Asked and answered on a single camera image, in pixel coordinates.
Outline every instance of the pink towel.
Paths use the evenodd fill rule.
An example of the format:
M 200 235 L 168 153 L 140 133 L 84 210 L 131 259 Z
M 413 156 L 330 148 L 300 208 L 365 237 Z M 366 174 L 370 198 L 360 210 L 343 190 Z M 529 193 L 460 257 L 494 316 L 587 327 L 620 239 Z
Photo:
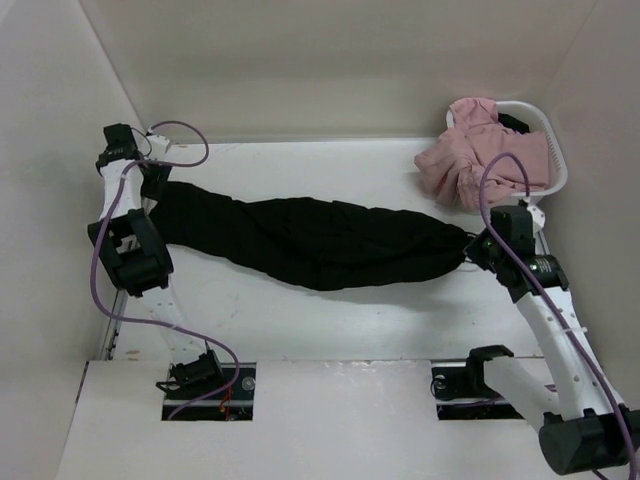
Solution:
M 426 189 L 436 201 L 453 205 L 460 197 L 468 210 L 479 210 L 480 179 L 485 166 L 502 152 L 511 152 L 523 163 L 531 190 L 549 183 L 549 146 L 544 132 L 517 133 L 498 122 L 496 102 L 487 98 L 463 98 L 450 107 L 454 127 L 436 144 L 415 157 Z M 513 161 L 501 160 L 492 169 L 486 187 L 489 204 L 525 191 L 522 174 Z

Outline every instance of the white laundry basket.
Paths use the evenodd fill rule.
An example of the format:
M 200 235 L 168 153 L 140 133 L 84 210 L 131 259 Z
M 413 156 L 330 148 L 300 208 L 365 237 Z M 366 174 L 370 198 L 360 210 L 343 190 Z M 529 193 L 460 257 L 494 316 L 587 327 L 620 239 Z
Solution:
M 517 101 L 502 101 L 496 102 L 498 105 L 499 113 L 507 113 L 522 120 L 529 125 L 532 132 L 544 132 L 547 135 L 547 143 L 549 144 L 549 186 L 545 190 L 538 192 L 531 192 L 531 203 L 538 203 L 540 199 L 556 193 L 564 184 L 567 183 L 567 164 L 562 156 L 560 145 L 558 145 L 558 139 L 556 138 L 551 124 L 547 119 L 547 116 L 542 111 L 534 107 L 533 105 L 525 102 Z M 451 110 L 447 111 L 447 127 L 454 126 L 453 114 Z M 500 202 L 501 204 L 516 204 L 520 198 L 525 196 L 524 193 L 514 193 L 506 201 Z

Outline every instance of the white wall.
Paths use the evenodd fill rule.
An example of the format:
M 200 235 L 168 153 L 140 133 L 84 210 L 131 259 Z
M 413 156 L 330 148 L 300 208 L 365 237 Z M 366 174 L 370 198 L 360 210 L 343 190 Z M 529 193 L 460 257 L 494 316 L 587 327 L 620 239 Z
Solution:
M 145 124 L 210 138 L 439 134 L 537 102 L 595 0 L 81 0 Z
M 640 406 L 640 36 L 637 0 L 602 0 L 542 108 L 569 165 L 549 199 L 547 234 L 576 307 L 616 386 Z
M 102 127 L 135 115 L 76 0 L 0 2 L 0 22 L 0 477 L 44 480 L 101 326 L 85 226 Z

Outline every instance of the purple cable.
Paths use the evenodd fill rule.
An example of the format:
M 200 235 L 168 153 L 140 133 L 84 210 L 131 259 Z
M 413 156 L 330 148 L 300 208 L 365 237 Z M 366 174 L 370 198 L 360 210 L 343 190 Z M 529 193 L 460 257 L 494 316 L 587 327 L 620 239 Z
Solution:
M 629 433 L 627 424 L 624 421 L 622 412 L 620 411 L 620 406 L 616 402 L 616 399 L 613 396 L 613 392 L 611 391 L 611 388 L 609 388 L 609 385 L 607 384 L 607 381 L 605 380 L 604 375 L 602 374 L 602 372 L 600 372 L 600 369 L 598 368 L 594 360 L 591 358 L 589 353 L 584 349 L 584 347 L 578 340 L 578 337 L 576 337 L 573 331 L 571 331 L 569 327 L 569 323 L 564 318 L 564 316 L 562 315 L 562 312 L 560 312 L 556 304 L 553 303 L 553 300 L 551 299 L 549 294 L 545 292 L 544 287 L 540 284 L 540 282 L 536 279 L 536 277 L 529 270 L 529 268 L 524 264 L 522 260 L 518 258 L 518 255 L 516 255 L 516 253 L 509 247 L 509 245 L 507 245 L 507 243 L 502 239 L 502 237 L 500 237 L 498 232 L 491 225 L 491 221 L 489 219 L 489 213 L 487 212 L 487 208 L 486 208 L 488 207 L 488 204 L 485 198 L 485 185 L 487 183 L 487 179 L 489 178 L 489 172 L 491 171 L 491 169 L 495 166 L 496 163 L 498 163 L 498 161 L 502 160 L 505 157 L 510 157 L 514 162 L 516 162 L 525 180 L 527 197 L 530 194 L 529 178 L 527 176 L 527 172 L 524 169 L 524 165 L 522 165 L 522 162 L 513 153 L 509 153 L 509 152 L 501 153 L 500 155 L 498 155 L 496 158 L 494 158 L 489 162 L 489 164 L 487 165 L 487 168 L 482 174 L 482 179 L 480 180 L 480 213 L 482 215 L 482 220 L 484 221 L 484 224 L 487 230 L 489 231 L 489 233 L 491 233 L 491 235 L 496 240 L 496 242 L 498 242 L 498 244 L 503 248 L 503 250 L 507 253 L 507 255 L 509 255 L 509 257 L 511 257 L 511 259 L 516 263 L 516 265 L 518 265 L 518 268 L 522 270 L 522 272 L 525 274 L 527 279 L 538 291 L 538 293 L 540 294 L 542 299 L 545 301 L 549 309 L 553 312 L 555 317 L 558 319 L 558 322 L 560 323 L 560 325 L 562 325 L 562 328 L 564 330 L 567 330 L 567 336 L 569 337 L 569 340 L 573 344 L 574 348 L 578 351 L 580 356 L 587 363 L 593 375 L 598 380 L 598 383 L 602 387 L 602 390 L 604 391 L 604 394 L 607 397 L 607 400 L 611 404 L 611 408 L 613 409 L 613 414 L 615 415 L 618 425 L 620 426 L 620 431 L 622 433 L 624 446 L 627 451 L 627 456 L 629 457 L 629 480 L 636 480 L 638 475 L 638 465 L 636 462 L 636 457 L 635 457 L 636 452 L 633 447 L 633 441 L 631 440 L 631 434 Z M 599 478 L 606 479 L 606 477 L 602 475 L 600 472 L 594 471 L 594 473 Z
M 104 216 L 104 219 L 102 220 L 102 224 L 100 225 L 100 230 L 98 232 L 98 238 L 96 239 L 96 246 L 93 249 L 93 255 L 91 256 L 91 274 L 90 274 L 91 277 L 90 277 L 89 284 L 90 284 L 90 287 L 91 287 L 91 298 L 93 299 L 93 303 L 96 304 L 96 307 L 98 307 L 98 310 L 100 310 L 100 312 L 102 312 L 104 315 L 107 315 L 108 317 L 113 318 L 114 320 L 119 320 L 120 322 L 124 322 L 124 323 L 137 323 L 137 324 L 141 324 L 141 325 L 156 325 L 158 327 L 163 327 L 163 328 L 168 328 L 168 329 L 171 329 L 171 330 L 175 330 L 176 332 L 180 332 L 180 333 L 183 333 L 185 335 L 189 335 L 191 337 L 198 338 L 200 340 L 204 340 L 205 342 L 212 343 L 212 344 L 220 347 L 221 349 L 223 349 L 225 352 L 227 352 L 231 356 L 231 358 L 233 359 L 233 363 L 235 365 L 235 370 L 234 370 L 233 377 L 231 378 L 231 380 L 229 380 L 226 384 L 224 384 L 220 388 L 216 388 L 215 390 L 212 390 L 211 392 L 205 393 L 204 395 L 200 395 L 199 397 L 192 398 L 188 402 L 185 402 L 182 405 L 180 405 L 178 408 L 173 410 L 171 412 L 171 414 L 169 415 L 168 419 L 172 420 L 176 416 L 176 414 L 181 412 L 183 409 L 185 409 L 189 405 L 192 405 L 195 402 L 199 402 L 200 400 L 205 400 L 206 398 L 209 398 L 209 397 L 211 397 L 213 395 L 216 395 L 217 393 L 223 392 L 223 391 L 227 390 L 230 386 L 232 386 L 235 383 L 235 381 L 238 379 L 238 377 L 240 376 L 240 362 L 238 360 L 238 357 L 233 352 L 233 350 L 231 350 L 224 343 L 216 340 L 215 338 L 211 338 L 211 337 L 209 337 L 207 335 L 203 335 L 201 333 L 194 332 L 194 331 L 188 330 L 186 328 L 183 328 L 183 327 L 180 327 L 180 326 L 177 326 L 177 325 L 172 325 L 172 324 L 170 324 L 168 322 L 163 322 L 161 320 L 150 320 L 150 319 L 146 319 L 146 318 L 131 318 L 131 317 L 125 317 L 123 315 L 117 315 L 115 313 L 110 312 L 104 306 L 104 304 L 100 300 L 100 297 L 98 296 L 98 287 L 97 287 L 97 283 L 96 283 L 96 278 L 97 278 L 97 273 L 98 273 L 98 261 L 100 260 L 100 250 L 102 249 L 102 242 L 104 241 L 104 237 L 105 237 L 106 232 L 107 232 L 107 227 L 109 225 L 109 221 L 111 220 L 111 217 L 113 216 L 113 212 L 115 211 L 116 207 L 118 206 L 118 203 L 120 202 L 120 198 L 122 197 L 122 192 L 124 191 L 125 177 L 126 177 L 127 173 L 129 172 L 129 170 L 131 170 L 133 167 L 135 167 L 137 165 L 141 165 L 141 164 L 164 165 L 164 166 L 170 166 L 170 167 L 185 167 L 185 168 L 197 167 L 198 165 L 202 165 L 207 160 L 207 158 L 209 158 L 209 144 L 207 143 L 207 139 L 200 132 L 200 130 L 198 130 L 197 128 L 189 125 L 188 123 L 181 122 L 180 120 L 167 120 L 167 121 L 164 121 L 164 122 L 156 123 L 151 128 L 149 128 L 148 132 L 151 133 L 155 128 L 161 127 L 163 125 L 169 125 L 169 124 L 171 124 L 171 125 L 182 125 L 184 127 L 187 127 L 189 129 L 191 129 L 193 132 L 195 132 L 200 137 L 200 139 L 202 140 L 202 142 L 204 144 L 204 149 L 205 149 L 204 156 L 202 157 L 201 160 L 199 160 L 199 161 L 197 161 L 195 163 L 186 163 L 186 164 L 183 164 L 183 163 L 171 163 L 171 162 L 158 162 L 158 161 L 155 161 L 155 160 L 135 160 L 135 161 L 132 161 L 131 163 L 129 163 L 124 168 L 124 170 L 122 171 L 122 176 L 120 178 L 120 184 L 118 185 L 118 192 L 116 193 L 116 196 L 115 196 L 115 198 L 113 200 L 113 203 L 109 206 L 109 209 L 107 210 L 107 214 Z

